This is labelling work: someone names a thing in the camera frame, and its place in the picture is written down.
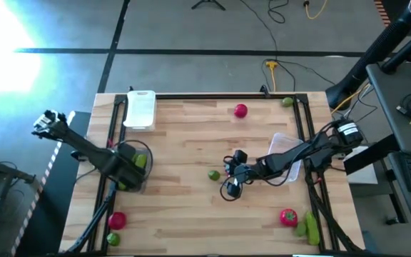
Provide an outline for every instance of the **gray floor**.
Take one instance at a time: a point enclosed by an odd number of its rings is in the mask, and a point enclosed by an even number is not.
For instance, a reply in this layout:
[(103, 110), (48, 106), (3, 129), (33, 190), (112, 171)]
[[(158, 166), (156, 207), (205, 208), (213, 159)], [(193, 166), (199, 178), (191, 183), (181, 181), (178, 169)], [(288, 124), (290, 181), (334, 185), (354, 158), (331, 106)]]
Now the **gray floor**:
[[(291, 1), (280, 9), (286, 24), (270, 21), (267, 1), (246, 1), (274, 30), (279, 50), (364, 51), (384, 29), (373, 0), (330, 0), (322, 16), (314, 21), (306, 19), (302, 1)], [(210, 4), (191, 11), (195, 2), (131, 1), (118, 48), (273, 50), (268, 32), (238, 0), (221, 0), (227, 11)], [(5, 1), (5, 5), (0, 4), (0, 15), (8, 18), (0, 17), (0, 46), (7, 41), (9, 50), (108, 48), (122, 4), (123, 0)], [(319, 1), (312, 1), (313, 12), (319, 5)], [(13, 161), (21, 170), (41, 175), (55, 143), (32, 136), (32, 123), (45, 109), (90, 111), (106, 57), (10, 54), (0, 48), (0, 161)], [(260, 68), (264, 58), (116, 55), (106, 92), (125, 92), (129, 86), (157, 92), (257, 91), (265, 84)], [(280, 59), (309, 66), (334, 82), (357, 61), (339, 57)], [(323, 91), (329, 86), (302, 67), (287, 64), (286, 68), (296, 77), (298, 91)], [(276, 81), (278, 91), (293, 90), (293, 80), (284, 70), (277, 69)], [(365, 101), (379, 106), (373, 92)], [(358, 119), (368, 111), (358, 104), (351, 116)], [(390, 133), (380, 109), (360, 125), (370, 142)], [(10, 197), (14, 202), (4, 207), (1, 216), (5, 222), (0, 223), (0, 231), (4, 230), (0, 253), (9, 251), (14, 242), (13, 235), (33, 198), (32, 188), (19, 183)], [(383, 223), (385, 215), (392, 213), (388, 198), (357, 198), (355, 206), (362, 230), (371, 232), (382, 253), (411, 255), (411, 222), (396, 226)]]

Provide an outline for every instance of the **wooden table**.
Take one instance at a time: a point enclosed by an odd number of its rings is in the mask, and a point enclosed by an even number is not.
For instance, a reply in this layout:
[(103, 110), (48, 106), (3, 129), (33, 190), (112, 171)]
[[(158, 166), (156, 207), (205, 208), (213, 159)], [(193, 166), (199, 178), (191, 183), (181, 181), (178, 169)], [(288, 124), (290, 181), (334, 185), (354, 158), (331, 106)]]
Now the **wooden table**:
[[(97, 94), (88, 128), (88, 139), (106, 145), (114, 94)], [(331, 120), (323, 92), (309, 92), (315, 129)], [(249, 108), (248, 116), (233, 116), (236, 104)], [(116, 128), (116, 137), (120, 127)], [(280, 107), (279, 99), (246, 100), (158, 100), (156, 130), (126, 133), (126, 139), (147, 143), (154, 167), (143, 193), (118, 192), (115, 211), (128, 215), (128, 224), (118, 231), (120, 246), (110, 246), (108, 254), (125, 255), (206, 255), (317, 253), (317, 246), (293, 235), (280, 225), (279, 213), (293, 208), (300, 216), (310, 210), (304, 170), (295, 182), (274, 188), (263, 182), (246, 186), (242, 198), (224, 201), (219, 194), (224, 179), (223, 157), (242, 149), (248, 163), (267, 154), (274, 133), (298, 137), (293, 108)], [(92, 169), (80, 165), (78, 174)], [(207, 172), (222, 173), (219, 181)], [(359, 247), (364, 247), (360, 226), (346, 175), (325, 173), (333, 214), (343, 230)], [(61, 249), (67, 249), (81, 235), (93, 215), (99, 173), (83, 177), (75, 185)], [(323, 220), (326, 246), (328, 229)], [(96, 247), (101, 244), (103, 222)]]

